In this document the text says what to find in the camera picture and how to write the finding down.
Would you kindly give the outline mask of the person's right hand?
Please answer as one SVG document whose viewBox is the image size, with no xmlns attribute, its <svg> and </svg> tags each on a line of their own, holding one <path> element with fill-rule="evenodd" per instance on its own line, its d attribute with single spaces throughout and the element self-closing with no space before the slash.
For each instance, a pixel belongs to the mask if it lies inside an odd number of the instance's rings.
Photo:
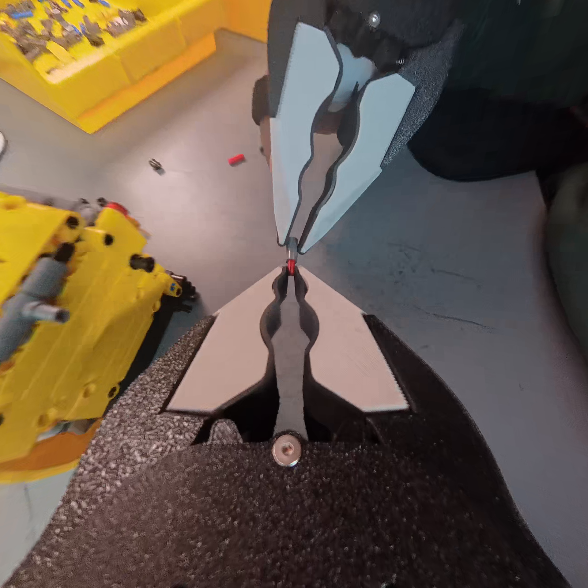
<svg viewBox="0 0 588 588">
<path fill-rule="evenodd" d="M 266 159 L 266 163 L 272 171 L 272 156 L 271 156 L 271 137 L 270 137 L 270 117 L 264 117 L 259 124 L 260 133 L 260 151 Z"/>
</svg>

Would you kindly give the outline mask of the pile of small lego pieces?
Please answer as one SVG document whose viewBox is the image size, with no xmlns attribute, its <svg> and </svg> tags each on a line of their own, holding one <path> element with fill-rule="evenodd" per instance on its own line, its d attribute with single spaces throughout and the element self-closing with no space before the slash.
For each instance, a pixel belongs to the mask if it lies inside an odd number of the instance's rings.
<svg viewBox="0 0 588 588">
<path fill-rule="evenodd" d="M 33 63 L 46 54 L 67 62 L 148 22 L 140 8 L 114 1 L 1 1 L 1 33 Z"/>
</svg>

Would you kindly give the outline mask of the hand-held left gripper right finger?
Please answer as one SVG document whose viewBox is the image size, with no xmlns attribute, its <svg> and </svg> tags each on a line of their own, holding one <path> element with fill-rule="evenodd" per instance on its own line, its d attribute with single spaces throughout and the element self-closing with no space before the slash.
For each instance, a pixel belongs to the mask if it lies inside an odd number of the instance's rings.
<svg viewBox="0 0 588 588">
<path fill-rule="evenodd" d="M 309 440 L 332 442 L 370 417 L 408 412 L 367 314 L 301 266 L 294 279 L 300 327 L 308 338 L 302 394 Z"/>
</svg>

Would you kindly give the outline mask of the yellow lego vehicle model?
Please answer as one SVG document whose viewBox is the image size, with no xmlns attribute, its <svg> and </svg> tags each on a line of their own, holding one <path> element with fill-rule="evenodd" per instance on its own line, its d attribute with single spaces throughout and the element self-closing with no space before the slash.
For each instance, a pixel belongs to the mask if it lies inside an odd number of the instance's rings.
<svg viewBox="0 0 588 588">
<path fill-rule="evenodd" d="M 1 193 L 1 485 L 79 463 L 110 402 L 145 370 L 154 319 L 195 289 L 144 252 L 115 202 L 70 209 Z"/>
</svg>

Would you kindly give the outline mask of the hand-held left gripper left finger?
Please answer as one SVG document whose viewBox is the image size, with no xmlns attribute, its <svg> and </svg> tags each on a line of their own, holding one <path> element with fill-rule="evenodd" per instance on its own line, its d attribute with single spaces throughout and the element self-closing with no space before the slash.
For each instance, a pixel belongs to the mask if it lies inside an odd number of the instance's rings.
<svg viewBox="0 0 588 588">
<path fill-rule="evenodd" d="M 222 419 L 245 442 L 273 437 L 280 397 L 272 338 L 287 291 L 288 269 L 278 267 L 214 314 L 165 403 L 168 413 L 202 419 L 194 442 L 208 442 Z"/>
</svg>

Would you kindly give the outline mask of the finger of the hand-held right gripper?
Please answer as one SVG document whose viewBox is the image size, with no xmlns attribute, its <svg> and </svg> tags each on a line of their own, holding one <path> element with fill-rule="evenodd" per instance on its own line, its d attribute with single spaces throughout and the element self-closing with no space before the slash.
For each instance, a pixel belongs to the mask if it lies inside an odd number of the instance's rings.
<svg viewBox="0 0 588 588">
<path fill-rule="evenodd" d="M 331 103 L 342 59 L 326 29 L 297 23 L 275 116 L 270 118 L 276 236 L 286 245 L 301 202 L 301 181 L 313 158 L 315 120 Z"/>
<path fill-rule="evenodd" d="M 355 103 L 352 142 L 329 168 L 325 188 L 299 240 L 306 254 L 342 218 L 382 172 L 382 162 L 415 93 L 398 73 L 368 82 Z"/>
</svg>

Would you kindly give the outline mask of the yellow plastic bin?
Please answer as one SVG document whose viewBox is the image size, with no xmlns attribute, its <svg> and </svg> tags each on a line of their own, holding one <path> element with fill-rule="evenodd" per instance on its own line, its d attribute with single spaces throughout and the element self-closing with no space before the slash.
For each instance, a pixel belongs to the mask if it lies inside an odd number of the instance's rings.
<svg viewBox="0 0 588 588">
<path fill-rule="evenodd" d="M 227 29 L 267 43 L 271 4 L 272 1 L 224 1 Z"/>
<path fill-rule="evenodd" d="M 216 51 L 224 1 L 114 1 L 148 22 L 67 62 L 29 62 L 1 34 L 1 80 L 92 134 Z"/>
</svg>

